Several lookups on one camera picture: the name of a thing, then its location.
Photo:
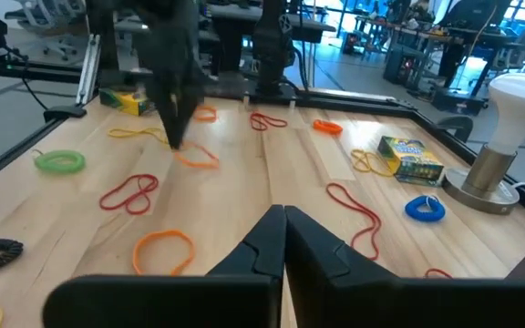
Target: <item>green crayon box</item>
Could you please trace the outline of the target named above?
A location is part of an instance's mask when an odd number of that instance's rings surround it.
[[[401,182],[436,186],[443,164],[416,139],[383,136],[378,152]]]

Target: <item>white lamp shade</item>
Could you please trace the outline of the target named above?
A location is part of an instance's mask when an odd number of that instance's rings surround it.
[[[525,139],[525,73],[494,78],[489,96],[498,105],[499,122],[488,147],[512,155]]]

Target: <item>white wall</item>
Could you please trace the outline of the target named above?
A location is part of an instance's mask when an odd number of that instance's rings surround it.
[[[19,24],[14,20],[5,20],[5,13],[21,9],[21,5],[14,0],[0,0],[0,19],[7,23],[9,28],[20,28]]]

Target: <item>green rubber band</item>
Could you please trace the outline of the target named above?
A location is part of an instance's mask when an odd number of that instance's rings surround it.
[[[36,157],[34,162],[38,169],[58,174],[76,173],[86,165],[84,156],[74,150],[50,151]]]

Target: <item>desk lamp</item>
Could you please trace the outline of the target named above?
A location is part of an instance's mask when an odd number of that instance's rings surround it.
[[[499,121],[471,169],[448,169],[443,189],[454,199],[487,213],[509,214],[519,193],[503,181],[525,139],[525,73],[506,74],[489,84]]]

